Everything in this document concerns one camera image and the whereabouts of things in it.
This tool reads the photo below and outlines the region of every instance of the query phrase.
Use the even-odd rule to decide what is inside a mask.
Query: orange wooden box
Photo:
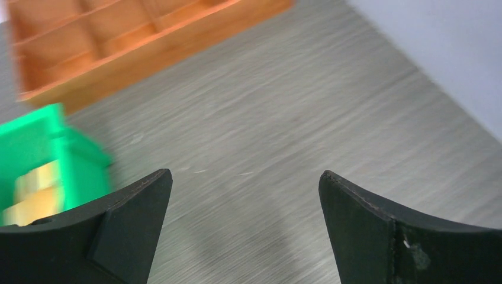
[[[19,101],[68,114],[292,6],[293,0],[4,0]]]

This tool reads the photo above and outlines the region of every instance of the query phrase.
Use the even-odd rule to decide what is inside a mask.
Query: green bin
[[[54,160],[59,161],[65,193],[63,210],[110,193],[107,168],[111,158],[92,140],[65,125],[60,104],[48,105],[0,125],[0,210],[13,205],[19,176]]]

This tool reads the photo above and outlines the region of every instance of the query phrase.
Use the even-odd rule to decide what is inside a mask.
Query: wood grain surface
[[[27,110],[1,48],[3,122]],[[116,188],[173,171],[149,283],[339,283],[326,169],[502,228],[502,146],[340,0],[298,0],[70,121],[113,154]]]

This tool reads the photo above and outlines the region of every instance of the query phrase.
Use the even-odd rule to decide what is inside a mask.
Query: wooden organizer
[[[292,6],[293,0],[4,0],[20,101],[68,114]]]

